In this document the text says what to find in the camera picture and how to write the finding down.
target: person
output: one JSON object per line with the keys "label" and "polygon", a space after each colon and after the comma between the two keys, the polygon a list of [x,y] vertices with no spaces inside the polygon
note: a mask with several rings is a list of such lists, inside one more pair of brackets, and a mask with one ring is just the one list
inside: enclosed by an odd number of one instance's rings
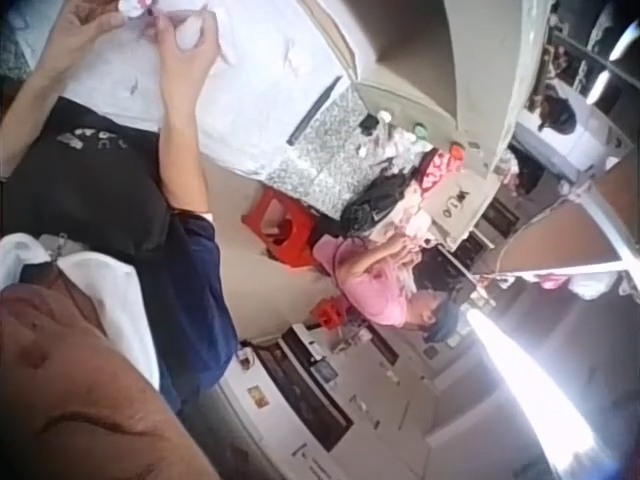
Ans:
{"label": "person", "polygon": [[545,86],[540,100],[539,115],[539,132],[550,128],[560,135],[571,135],[576,130],[576,112],[569,100],[560,96],[558,89],[551,83]]}
{"label": "person", "polygon": [[405,287],[421,260],[420,248],[399,233],[378,245],[324,235],[314,242],[313,256],[369,321],[420,331],[427,343],[442,342],[455,332],[460,310],[448,293]]}
{"label": "person", "polygon": [[114,0],[65,0],[2,118],[0,443],[24,477],[218,478],[173,415],[238,343],[199,163],[195,109],[220,52],[200,15],[189,52],[155,15],[159,138],[60,98],[125,23]]}

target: navy blue shirt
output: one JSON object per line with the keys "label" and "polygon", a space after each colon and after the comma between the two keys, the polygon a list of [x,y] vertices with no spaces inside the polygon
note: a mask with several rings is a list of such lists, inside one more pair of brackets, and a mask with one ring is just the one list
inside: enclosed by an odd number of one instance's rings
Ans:
{"label": "navy blue shirt", "polygon": [[[195,381],[202,392],[224,374],[238,349],[238,336],[224,301],[220,249],[213,225],[191,213],[176,214],[176,218],[178,222],[172,222],[167,237],[165,265]],[[184,235],[175,231],[180,226]],[[158,360],[160,391],[178,411],[185,399],[174,387],[165,359]]]}

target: white paper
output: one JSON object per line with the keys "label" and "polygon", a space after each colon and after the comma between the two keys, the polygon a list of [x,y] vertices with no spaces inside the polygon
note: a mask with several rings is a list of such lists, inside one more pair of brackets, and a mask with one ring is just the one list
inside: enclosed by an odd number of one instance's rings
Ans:
{"label": "white paper", "polygon": [[[11,16],[14,24],[25,19],[29,24],[17,31],[17,39],[31,66],[61,4],[28,0]],[[201,148],[222,166],[263,179],[284,157],[286,139],[300,119],[345,73],[295,1],[216,0],[208,5],[225,12],[218,18],[221,44],[233,42],[234,58],[218,61],[200,97]],[[159,6],[194,10],[202,0],[161,0]],[[159,62],[156,47],[141,36],[143,21],[131,21],[101,39],[65,96],[118,123],[155,131],[163,116]],[[298,55],[310,59],[304,69],[291,68],[287,61],[292,43]],[[342,83],[334,95],[345,87]]]}

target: red cloth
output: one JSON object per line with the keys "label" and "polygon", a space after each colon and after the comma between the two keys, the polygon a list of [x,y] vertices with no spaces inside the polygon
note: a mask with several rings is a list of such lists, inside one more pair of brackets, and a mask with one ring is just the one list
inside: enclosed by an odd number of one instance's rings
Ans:
{"label": "red cloth", "polygon": [[462,170],[464,160],[461,158],[454,158],[448,153],[438,152],[433,160],[426,167],[422,176],[418,177],[420,189],[424,196],[433,187],[435,187],[440,181],[450,173],[457,173]]}

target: white cloth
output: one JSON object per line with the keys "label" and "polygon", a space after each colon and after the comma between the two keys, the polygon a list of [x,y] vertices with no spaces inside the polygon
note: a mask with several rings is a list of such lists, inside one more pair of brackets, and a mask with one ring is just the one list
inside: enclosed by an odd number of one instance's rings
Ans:
{"label": "white cloth", "polygon": [[[24,0],[11,12],[31,66],[61,3]],[[204,3],[159,0],[157,6],[197,10]],[[286,140],[300,119],[344,70],[295,0],[206,4],[218,16],[223,60],[211,71],[198,104],[200,145],[208,160],[264,179],[286,156]],[[157,131],[163,116],[159,62],[155,46],[143,38],[145,21],[146,16],[132,20],[102,38],[64,95],[120,124]],[[344,80],[334,98],[348,86]]]}
{"label": "white cloth", "polygon": [[[51,261],[33,237],[15,234],[0,240],[0,290],[18,282],[24,265]],[[133,267],[94,252],[63,256],[57,262],[92,300],[109,341],[158,390],[160,371],[138,275]]]}

